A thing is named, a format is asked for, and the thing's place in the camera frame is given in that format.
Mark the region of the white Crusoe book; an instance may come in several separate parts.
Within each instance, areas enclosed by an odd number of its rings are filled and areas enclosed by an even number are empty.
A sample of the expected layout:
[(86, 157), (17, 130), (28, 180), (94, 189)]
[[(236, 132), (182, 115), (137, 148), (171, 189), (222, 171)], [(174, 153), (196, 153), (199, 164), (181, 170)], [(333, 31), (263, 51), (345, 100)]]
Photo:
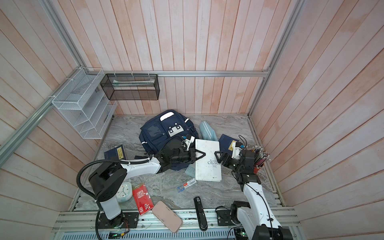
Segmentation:
[(215, 152), (220, 150), (216, 141), (196, 140), (196, 149), (206, 153), (206, 156), (196, 161), (197, 181), (220, 182), (222, 180), (221, 165), (217, 162)]

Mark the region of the blue book with yellow label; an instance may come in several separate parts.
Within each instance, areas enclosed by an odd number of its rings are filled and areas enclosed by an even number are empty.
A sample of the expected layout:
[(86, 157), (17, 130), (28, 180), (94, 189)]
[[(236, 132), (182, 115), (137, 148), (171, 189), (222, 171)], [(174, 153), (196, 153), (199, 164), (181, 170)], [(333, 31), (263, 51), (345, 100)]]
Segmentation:
[(220, 144), (220, 151), (228, 153), (232, 155), (233, 153), (233, 143), (237, 143), (239, 140), (234, 139), (232, 137), (229, 137), (225, 134), (222, 134), (221, 137), (219, 138), (219, 144)]

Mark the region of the navy blue backpack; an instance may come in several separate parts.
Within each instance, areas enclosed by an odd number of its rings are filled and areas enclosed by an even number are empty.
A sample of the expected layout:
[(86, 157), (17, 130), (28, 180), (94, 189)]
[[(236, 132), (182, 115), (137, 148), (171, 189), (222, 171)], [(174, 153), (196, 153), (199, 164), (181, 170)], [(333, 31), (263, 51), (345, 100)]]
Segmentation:
[(174, 110), (167, 110), (147, 121), (141, 127), (139, 139), (147, 154), (154, 157), (170, 138), (176, 136), (183, 139), (183, 144), (193, 157), (195, 141), (188, 145), (186, 140), (192, 137), (197, 140), (199, 134), (189, 118)]

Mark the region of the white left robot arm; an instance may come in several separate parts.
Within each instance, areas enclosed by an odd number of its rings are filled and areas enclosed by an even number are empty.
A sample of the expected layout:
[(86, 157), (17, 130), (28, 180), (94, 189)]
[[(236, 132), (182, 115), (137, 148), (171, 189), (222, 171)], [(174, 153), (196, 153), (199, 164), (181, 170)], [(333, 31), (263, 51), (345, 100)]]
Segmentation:
[(140, 160), (98, 160), (94, 161), (78, 173), (80, 184), (82, 172), (93, 165), (99, 167), (89, 175), (92, 192), (83, 191), (94, 198), (99, 210), (109, 221), (124, 216), (117, 199), (117, 193), (123, 182), (131, 177), (146, 174), (162, 173), (181, 164), (192, 164), (206, 156), (206, 153), (195, 147), (195, 140), (183, 137), (169, 139), (156, 154)]

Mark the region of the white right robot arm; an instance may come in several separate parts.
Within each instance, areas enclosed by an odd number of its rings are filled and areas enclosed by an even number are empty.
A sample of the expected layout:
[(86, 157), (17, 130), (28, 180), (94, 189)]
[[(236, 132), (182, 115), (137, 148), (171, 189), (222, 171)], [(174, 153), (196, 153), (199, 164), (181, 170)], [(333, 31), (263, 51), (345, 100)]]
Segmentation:
[(262, 148), (247, 150), (234, 148), (233, 154), (215, 152), (217, 161), (232, 170), (247, 202), (234, 201), (231, 219), (244, 228), (250, 240), (292, 240), (289, 229), (282, 227), (265, 198), (257, 172), (268, 160), (269, 154)]

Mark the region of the light blue calculator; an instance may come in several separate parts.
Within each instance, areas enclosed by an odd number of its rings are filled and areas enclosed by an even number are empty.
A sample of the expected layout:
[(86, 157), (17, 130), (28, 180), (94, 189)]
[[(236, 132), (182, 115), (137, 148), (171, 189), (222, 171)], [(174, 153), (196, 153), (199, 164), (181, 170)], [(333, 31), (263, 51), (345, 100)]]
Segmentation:
[(191, 164), (189, 165), (186, 170), (185, 170), (185, 174), (187, 174), (188, 176), (192, 177), (192, 178), (195, 178), (195, 175), (196, 175), (196, 167), (195, 167), (195, 164)]

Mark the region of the light blue pencil pouch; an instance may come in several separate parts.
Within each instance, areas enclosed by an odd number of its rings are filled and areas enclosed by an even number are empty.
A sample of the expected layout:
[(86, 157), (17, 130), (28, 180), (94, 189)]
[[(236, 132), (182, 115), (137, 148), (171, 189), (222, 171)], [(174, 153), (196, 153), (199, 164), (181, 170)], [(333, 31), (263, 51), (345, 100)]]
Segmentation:
[(202, 134), (203, 140), (216, 141), (216, 142), (219, 141), (218, 138), (217, 138), (216, 132), (208, 124), (207, 121), (201, 122), (199, 128), (200, 128), (200, 132)]

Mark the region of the red pencil holder with pencils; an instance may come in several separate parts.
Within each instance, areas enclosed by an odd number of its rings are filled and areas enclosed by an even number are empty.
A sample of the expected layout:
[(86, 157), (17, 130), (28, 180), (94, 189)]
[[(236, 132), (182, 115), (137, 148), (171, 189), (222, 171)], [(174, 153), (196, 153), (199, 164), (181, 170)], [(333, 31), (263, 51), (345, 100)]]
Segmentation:
[(264, 166), (264, 163), (270, 160), (270, 154), (260, 146), (255, 146), (252, 152), (255, 154), (254, 174), (257, 174)]

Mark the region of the black stapler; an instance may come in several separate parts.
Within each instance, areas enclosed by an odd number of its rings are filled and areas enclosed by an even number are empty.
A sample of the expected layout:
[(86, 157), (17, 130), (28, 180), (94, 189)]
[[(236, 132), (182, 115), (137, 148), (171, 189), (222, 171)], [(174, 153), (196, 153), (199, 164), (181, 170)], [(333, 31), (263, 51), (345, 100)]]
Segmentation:
[(205, 216), (201, 198), (195, 197), (194, 204), (195, 204), (196, 214), (198, 218), (199, 228), (201, 231), (205, 232), (208, 229), (208, 222)]

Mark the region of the pink pencil case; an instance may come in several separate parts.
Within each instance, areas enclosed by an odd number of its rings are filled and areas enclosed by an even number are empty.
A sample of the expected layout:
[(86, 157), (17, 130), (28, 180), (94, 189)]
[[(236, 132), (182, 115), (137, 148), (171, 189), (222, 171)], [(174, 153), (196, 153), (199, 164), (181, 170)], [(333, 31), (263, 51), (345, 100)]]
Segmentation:
[(176, 233), (183, 224), (183, 220), (162, 201), (156, 203), (152, 212), (172, 233)]

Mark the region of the red booklet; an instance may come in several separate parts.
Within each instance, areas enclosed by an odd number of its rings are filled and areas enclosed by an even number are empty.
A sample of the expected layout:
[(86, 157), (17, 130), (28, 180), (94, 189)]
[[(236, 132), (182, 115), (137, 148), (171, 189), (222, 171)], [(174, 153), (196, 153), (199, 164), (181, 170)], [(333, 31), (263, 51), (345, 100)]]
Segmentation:
[(133, 197), (141, 216), (153, 209), (153, 201), (144, 183), (133, 187)]

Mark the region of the mint green alarm clock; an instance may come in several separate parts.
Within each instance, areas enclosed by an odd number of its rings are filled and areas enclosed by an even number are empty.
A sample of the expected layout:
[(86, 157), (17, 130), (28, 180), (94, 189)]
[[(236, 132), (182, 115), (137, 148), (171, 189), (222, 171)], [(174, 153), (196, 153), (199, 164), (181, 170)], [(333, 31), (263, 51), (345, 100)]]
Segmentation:
[(116, 197), (119, 203), (127, 202), (133, 196), (133, 187), (131, 182), (124, 181), (119, 187)]

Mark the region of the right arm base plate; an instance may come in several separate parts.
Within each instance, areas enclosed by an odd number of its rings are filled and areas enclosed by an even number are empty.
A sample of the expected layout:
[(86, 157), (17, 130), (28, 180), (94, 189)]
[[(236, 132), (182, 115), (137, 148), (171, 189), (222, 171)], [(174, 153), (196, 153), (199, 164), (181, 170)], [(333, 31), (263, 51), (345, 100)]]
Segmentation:
[(236, 224), (232, 221), (231, 210), (226, 208), (218, 208), (215, 210), (217, 216), (218, 226), (235, 226)]

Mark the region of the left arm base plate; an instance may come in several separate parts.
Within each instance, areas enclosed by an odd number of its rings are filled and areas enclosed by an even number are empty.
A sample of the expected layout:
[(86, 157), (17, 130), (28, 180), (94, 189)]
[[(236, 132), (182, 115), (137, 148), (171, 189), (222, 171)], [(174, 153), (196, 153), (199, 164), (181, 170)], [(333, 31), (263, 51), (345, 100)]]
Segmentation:
[(105, 213), (100, 213), (96, 224), (98, 229), (135, 229), (138, 225), (139, 212), (121, 212), (109, 220)]

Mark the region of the black mesh wall basket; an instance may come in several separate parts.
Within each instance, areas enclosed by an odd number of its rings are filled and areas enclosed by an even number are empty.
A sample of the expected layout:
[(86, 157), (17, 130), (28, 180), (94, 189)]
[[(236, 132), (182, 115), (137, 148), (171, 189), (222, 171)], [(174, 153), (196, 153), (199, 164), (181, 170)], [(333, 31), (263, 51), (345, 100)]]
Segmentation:
[(106, 74), (101, 87), (112, 101), (156, 101), (160, 95), (155, 74)]

